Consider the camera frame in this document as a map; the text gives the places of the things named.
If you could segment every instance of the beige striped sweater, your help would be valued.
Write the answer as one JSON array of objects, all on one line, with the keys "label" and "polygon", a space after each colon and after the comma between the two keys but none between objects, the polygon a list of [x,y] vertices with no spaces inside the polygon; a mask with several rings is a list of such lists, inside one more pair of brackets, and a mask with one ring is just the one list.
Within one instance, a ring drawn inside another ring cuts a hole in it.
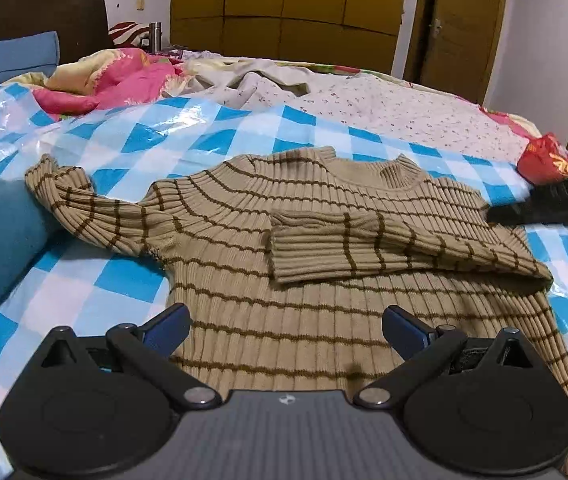
[{"label": "beige striped sweater", "polygon": [[187,304],[193,317],[175,360],[223,394],[351,394],[402,362],[382,336],[389,304],[473,336],[520,327],[568,394],[568,352],[546,297],[552,276],[524,232],[488,225],[478,192],[404,156],[241,155],[159,180],[136,204],[98,196],[84,170],[48,155],[26,183],[75,236],[157,259],[168,304]]}]

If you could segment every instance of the sweater neckline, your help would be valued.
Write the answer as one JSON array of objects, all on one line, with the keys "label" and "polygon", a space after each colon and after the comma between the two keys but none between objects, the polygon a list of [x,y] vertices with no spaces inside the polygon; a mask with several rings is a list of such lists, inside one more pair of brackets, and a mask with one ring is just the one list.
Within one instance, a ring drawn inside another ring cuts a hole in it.
[{"label": "sweater neckline", "polygon": [[338,157],[332,146],[315,148],[316,157],[334,177],[355,186],[383,191],[406,191],[418,186],[428,175],[405,155],[395,160],[373,162]]}]

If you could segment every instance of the door frame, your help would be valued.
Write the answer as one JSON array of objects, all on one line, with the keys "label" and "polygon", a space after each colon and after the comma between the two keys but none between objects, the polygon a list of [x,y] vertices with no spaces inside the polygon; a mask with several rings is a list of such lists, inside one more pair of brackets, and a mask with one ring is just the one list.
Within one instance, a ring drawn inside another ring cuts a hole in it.
[{"label": "door frame", "polygon": [[[406,65],[404,67],[403,78],[406,81],[419,83],[421,67],[426,55],[426,49],[423,42],[428,41],[428,35],[424,37],[423,31],[425,27],[430,25],[424,23],[426,12],[426,0],[417,0],[415,9],[415,19],[413,22],[413,31],[411,31],[411,43],[406,58]],[[497,47],[499,46],[499,38],[501,36],[501,29],[504,23],[504,12],[506,10],[506,0],[499,0],[499,7],[497,9],[497,22],[495,23],[495,30],[490,45],[490,53],[488,54],[488,63],[484,69],[481,77],[480,84],[480,103],[483,103],[488,91],[488,83],[490,83],[490,76],[492,75],[493,65],[497,56]]]}]

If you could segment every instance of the checkered sheet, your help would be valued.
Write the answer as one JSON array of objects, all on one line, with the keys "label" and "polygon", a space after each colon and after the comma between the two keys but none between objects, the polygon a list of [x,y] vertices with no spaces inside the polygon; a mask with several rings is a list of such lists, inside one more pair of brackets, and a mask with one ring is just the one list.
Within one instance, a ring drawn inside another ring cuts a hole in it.
[{"label": "checkered sheet", "polygon": [[[26,88],[0,88],[0,178],[22,178],[42,153],[51,153],[62,165],[85,168],[98,193],[133,202],[156,179],[191,174],[240,153],[326,145],[354,160],[403,153],[432,176],[480,190],[491,203],[528,190],[508,163],[380,137],[289,107],[248,112],[177,97],[54,123]],[[568,229],[531,227],[528,238],[555,278],[550,304],[568,346]],[[163,309],[167,294],[167,280],[153,261],[57,236],[0,306],[0,404],[53,326],[99,335],[119,322],[141,324]],[[0,446],[0,478],[10,470]]]}]

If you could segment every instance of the sweater sleeve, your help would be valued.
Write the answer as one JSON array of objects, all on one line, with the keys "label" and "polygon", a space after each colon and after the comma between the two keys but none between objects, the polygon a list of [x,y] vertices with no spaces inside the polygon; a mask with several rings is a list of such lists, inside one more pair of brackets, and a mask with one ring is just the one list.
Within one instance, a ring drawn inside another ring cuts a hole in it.
[{"label": "sweater sleeve", "polygon": [[274,212],[270,244],[278,283],[411,269],[506,272],[552,282],[547,267],[523,251],[432,234],[382,213]]},{"label": "sweater sleeve", "polygon": [[25,180],[67,231],[97,247],[139,256],[174,237],[173,216],[99,196],[82,168],[60,168],[49,155],[27,171]]}]

